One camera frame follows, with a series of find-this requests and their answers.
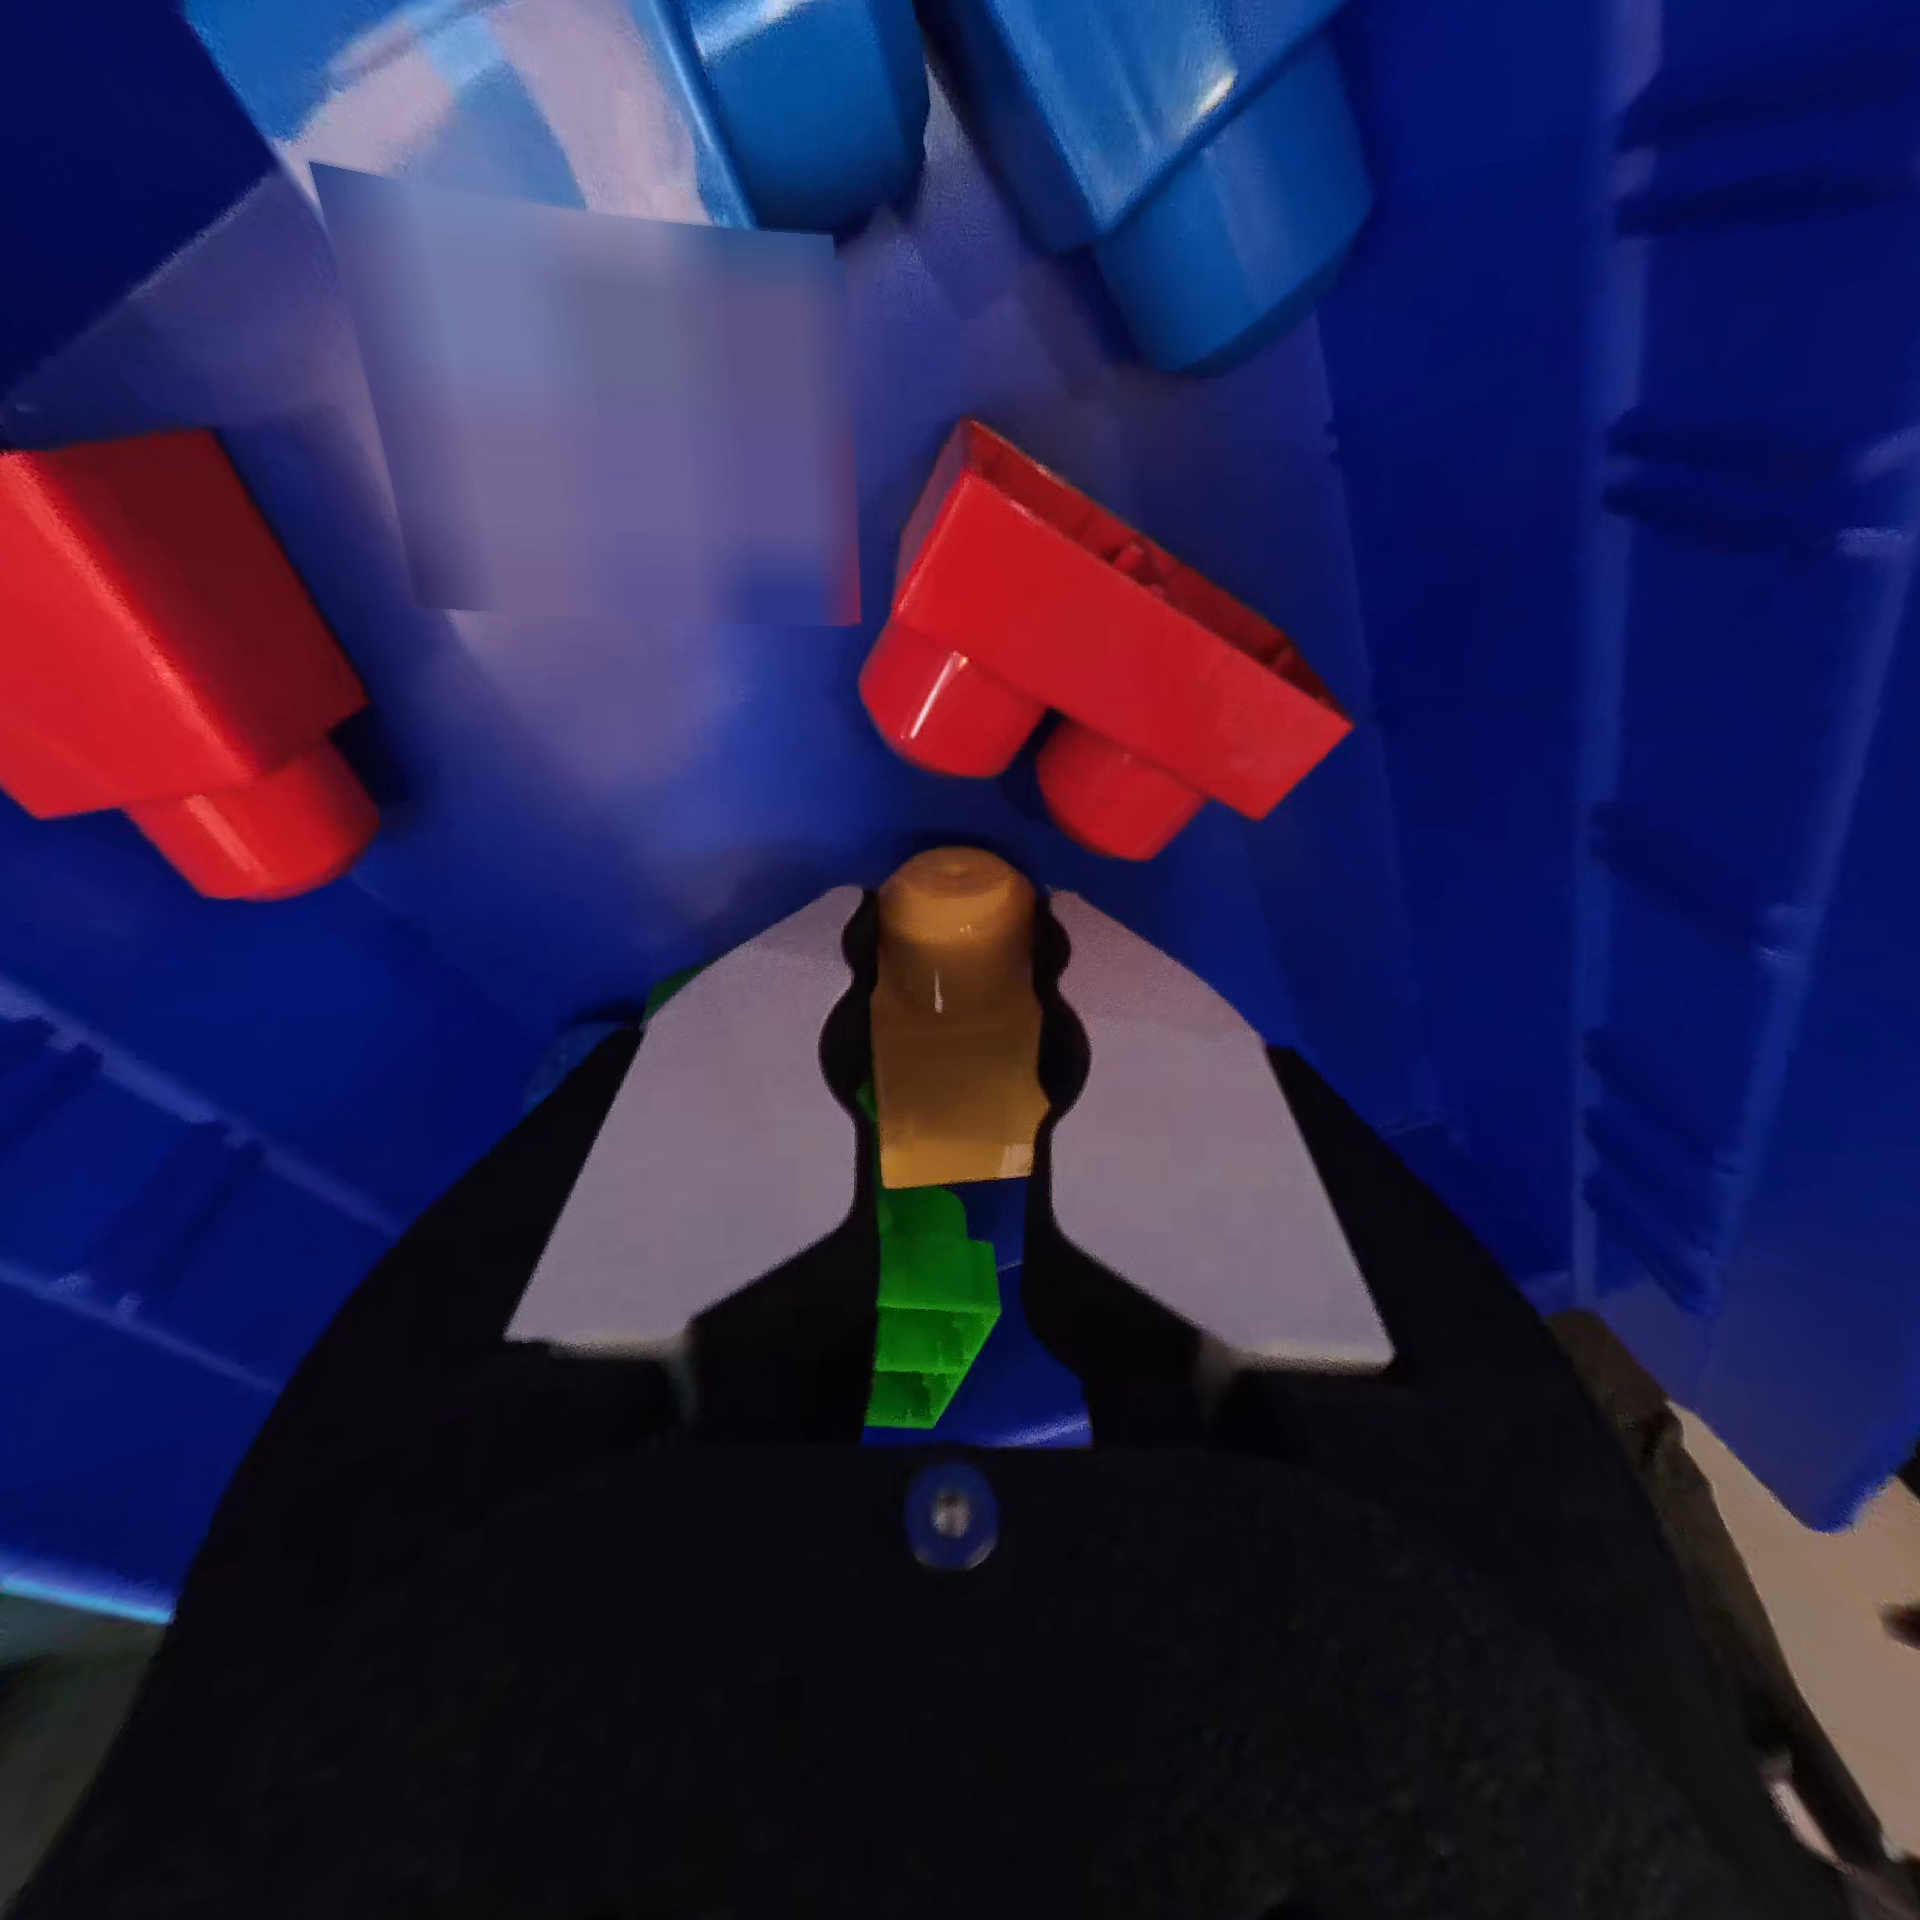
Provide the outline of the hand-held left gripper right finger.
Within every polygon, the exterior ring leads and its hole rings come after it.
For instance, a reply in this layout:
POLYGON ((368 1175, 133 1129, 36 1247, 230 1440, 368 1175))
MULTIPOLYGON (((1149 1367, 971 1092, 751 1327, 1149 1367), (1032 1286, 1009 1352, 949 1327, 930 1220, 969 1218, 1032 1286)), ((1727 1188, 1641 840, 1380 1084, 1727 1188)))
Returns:
POLYGON ((1067 1240, 1236 1360, 1383 1368, 1394 1341, 1259 1034, 1187 967, 1056 891, 1091 1068, 1051 1137, 1067 1240))

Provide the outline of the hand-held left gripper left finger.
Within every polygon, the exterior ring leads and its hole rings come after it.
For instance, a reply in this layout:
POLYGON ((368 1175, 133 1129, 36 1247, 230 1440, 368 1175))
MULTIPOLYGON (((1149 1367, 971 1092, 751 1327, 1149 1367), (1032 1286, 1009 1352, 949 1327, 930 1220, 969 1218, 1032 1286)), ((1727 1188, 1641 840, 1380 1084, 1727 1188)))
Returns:
POLYGON ((863 897, 836 884, 708 964, 643 1029, 507 1340, 663 1357, 857 1211, 820 1063, 863 897))

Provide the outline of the yellow one-stud block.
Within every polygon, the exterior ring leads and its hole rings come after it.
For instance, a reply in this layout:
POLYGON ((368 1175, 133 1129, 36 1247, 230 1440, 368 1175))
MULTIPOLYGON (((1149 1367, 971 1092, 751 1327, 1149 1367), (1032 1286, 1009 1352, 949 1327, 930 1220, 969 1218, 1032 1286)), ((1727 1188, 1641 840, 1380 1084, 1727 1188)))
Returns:
POLYGON ((931 848, 878 893, 874 1101, 889 1189, 1024 1178, 1039 1080, 1039 891, 981 848, 931 848))

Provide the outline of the blue plastic bin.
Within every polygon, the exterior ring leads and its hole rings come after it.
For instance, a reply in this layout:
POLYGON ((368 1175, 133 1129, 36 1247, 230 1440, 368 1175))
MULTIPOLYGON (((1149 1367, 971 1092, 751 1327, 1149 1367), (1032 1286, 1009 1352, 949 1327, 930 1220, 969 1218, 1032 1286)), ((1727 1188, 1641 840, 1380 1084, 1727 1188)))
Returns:
POLYGON ((391 1237, 569 1020, 944 830, 1292 1045, 1547 1312, 1803 1523, 1915 1449, 1915 6, 1351 6, 1376 207, 1313 315, 1149 372, 931 76, 851 236, 844 632, 411 607, 321 216, 174 6, 5 6, 5 446, 213 426, 370 691, 388 828, 195 901, 5 806, 5 1592, 161 1622, 391 1237), (1356 735, 1264 825, 1073 850, 855 658, 1007 433, 1273 616, 1356 735))

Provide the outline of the green stepped block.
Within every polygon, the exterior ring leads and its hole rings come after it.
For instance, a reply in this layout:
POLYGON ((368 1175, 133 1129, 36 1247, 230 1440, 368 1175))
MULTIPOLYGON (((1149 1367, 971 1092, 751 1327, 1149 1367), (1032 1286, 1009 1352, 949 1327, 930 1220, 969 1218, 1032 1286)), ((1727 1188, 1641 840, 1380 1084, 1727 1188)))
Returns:
POLYGON ((948 1413, 1000 1318, 990 1241, 949 1188, 875 1188, 880 1249, 866 1429, 928 1431, 948 1413))

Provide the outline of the red two-stud block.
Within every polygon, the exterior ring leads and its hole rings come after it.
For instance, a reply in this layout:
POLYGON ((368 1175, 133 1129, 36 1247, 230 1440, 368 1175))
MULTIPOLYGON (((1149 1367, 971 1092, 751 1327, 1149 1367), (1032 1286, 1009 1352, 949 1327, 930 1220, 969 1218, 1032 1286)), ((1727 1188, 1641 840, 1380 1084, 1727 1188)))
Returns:
POLYGON ((857 676, 909 765, 1039 789, 1082 848, 1146 863, 1205 806, 1267 819, 1355 731, 1281 627, 974 419, 944 444, 857 676))

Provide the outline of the red one-stud block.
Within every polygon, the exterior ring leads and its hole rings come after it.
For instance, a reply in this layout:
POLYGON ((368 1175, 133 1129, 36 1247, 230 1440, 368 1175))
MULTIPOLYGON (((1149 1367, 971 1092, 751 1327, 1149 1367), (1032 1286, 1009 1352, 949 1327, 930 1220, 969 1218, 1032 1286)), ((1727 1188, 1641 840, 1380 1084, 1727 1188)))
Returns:
POLYGON ((2 785, 119 815, 209 901, 344 878, 377 808, 338 748, 368 704, 203 427, 2 458, 2 785))

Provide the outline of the blue block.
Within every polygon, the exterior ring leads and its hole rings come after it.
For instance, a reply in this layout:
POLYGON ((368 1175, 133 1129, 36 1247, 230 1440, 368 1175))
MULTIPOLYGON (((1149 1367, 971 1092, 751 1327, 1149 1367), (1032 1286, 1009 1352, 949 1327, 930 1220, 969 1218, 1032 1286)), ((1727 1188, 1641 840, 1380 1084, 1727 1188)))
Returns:
POLYGON ((922 160, 905 3, 187 3, 309 199, 324 168, 671 224, 836 233, 922 160))
POLYGON ((1140 358, 1232 367, 1302 323, 1372 211, 1338 3, 919 6, 948 93, 1140 358))

